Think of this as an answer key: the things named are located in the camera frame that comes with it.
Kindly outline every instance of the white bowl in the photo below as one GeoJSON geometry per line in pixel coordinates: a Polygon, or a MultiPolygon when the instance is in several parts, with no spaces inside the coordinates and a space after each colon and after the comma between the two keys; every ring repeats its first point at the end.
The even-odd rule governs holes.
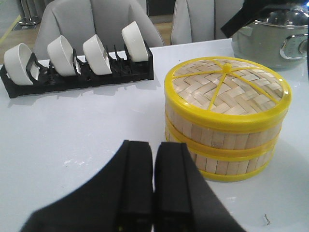
{"type": "Polygon", "coordinates": [[[60,35],[47,46],[47,53],[56,71],[62,76],[73,76],[73,48],[69,41],[60,35]]]}
{"type": "Polygon", "coordinates": [[[83,51],[89,66],[96,75],[112,73],[107,52],[97,35],[84,42],[83,51]]]}
{"type": "MultiPolygon", "coordinates": [[[[4,65],[10,79],[20,86],[31,86],[32,81],[26,72],[26,65],[30,59],[32,51],[30,48],[21,43],[11,49],[7,50],[4,54],[4,65]]],[[[34,79],[39,77],[39,67],[33,63],[30,69],[31,75],[34,79]]]]}
{"type": "Polygon", "coordinates": [[[124,38],[127,50],[133,62],[141,62],[148,60],[148,53],[141,36],[140,29],[136,21],[122,29],[122,37],[124,38]]]}

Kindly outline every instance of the white table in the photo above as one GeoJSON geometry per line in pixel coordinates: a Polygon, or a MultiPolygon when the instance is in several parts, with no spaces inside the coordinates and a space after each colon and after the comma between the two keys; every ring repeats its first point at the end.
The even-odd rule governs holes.
{"type": "MultiPolygon", "coordinates": [[[[0,82],[0,231],[98,172],[124,139],[164,141],[166,73],[205,56],[233,56],[231,41],[152,49],[154,80],[9,99],[0,82]]],[[[293,89],[276,152],[258,176],[209,185],[249,232],[309,231],[309,84],[306,64],[280,74],[293,89]],[[264,215],[271,224],[267,225],[264,215]]]]}

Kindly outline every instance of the stainless steel pot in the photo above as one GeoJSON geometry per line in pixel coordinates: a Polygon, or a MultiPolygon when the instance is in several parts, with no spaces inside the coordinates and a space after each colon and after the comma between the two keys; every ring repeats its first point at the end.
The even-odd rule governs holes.
{"type": "Polygon", "coordinates": [[[307,58],[308,9],[296,6],[255,20],[232,37],[235,56],[270,68],[290,68],[307,58]]]}

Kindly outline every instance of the stacked steamer basket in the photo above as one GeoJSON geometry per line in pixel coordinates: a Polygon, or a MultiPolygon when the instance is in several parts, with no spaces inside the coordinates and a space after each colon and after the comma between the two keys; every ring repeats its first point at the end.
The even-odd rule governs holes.
{"type": "Polygon", "coordinates": [[[243,59],[197,58],[165,79],[166,138],[187,143],[202,174],[238,181],[273,156],[291,89],[276,72],[243,59]]]}

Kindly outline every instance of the black dish rack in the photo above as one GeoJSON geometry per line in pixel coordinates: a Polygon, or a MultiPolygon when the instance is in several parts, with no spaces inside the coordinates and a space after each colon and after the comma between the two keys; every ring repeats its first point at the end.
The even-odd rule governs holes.
{"type": "Polygon", "coordinates": [[[73,50],[73,66],[75,69],[75,76],[61,76],[56,72],[52,62],[49,62],[48,67],[41,65],[34,53],[31,54],[30,59],[26,65],[26,71],[29,79],[32,81],[31,86],[20,86],[15,84],[7,75],[5,66],[0,70],[0,76],[6,91],[10,98],[16,98],[28,94],[42,94],[54,91],[66,91],[68,89],[98,87],[110,84],[122,84],[128,82],[136,82],[141,80],[154,79],[153,54],[149,49],[148,44],[144,41],[148,53],[148,61],[133,62],[131,56],[125,45],[126,59],[118,56],[116,47],[114,45],[114,52],[116,59],[113,59],[106,48],[110,68],[112,73],[107,75],[96,75],[91,70],[87,60],[82,62],[77,58],[75,49],[73,50]],[[32,64],[39,67],[39,77],[34,79],[31,75],[30,69],[32,64]]]}

